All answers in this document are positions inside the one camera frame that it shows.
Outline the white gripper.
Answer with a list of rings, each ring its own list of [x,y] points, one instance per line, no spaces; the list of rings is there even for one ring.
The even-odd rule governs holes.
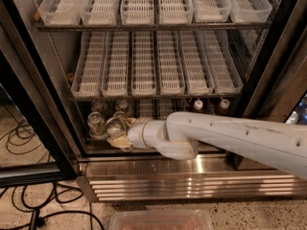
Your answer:
[[[108,143],[121,151],[155,148],[159,150],[167,141],[166,122],[153,120],[149,117],[139,119],[127,118],[125,123],[129,127],[128,139],[125,135],[117,138],[107,138]]]

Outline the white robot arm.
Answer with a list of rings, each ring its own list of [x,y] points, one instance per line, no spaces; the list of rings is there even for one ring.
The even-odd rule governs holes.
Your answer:
[[[307,126],[193,112],[174,112],[162,121],[142,117],[129,122],[122,134],[107,139],[113,147],[154,148],[165,157],[189,160],[204,142],[307,179]]]

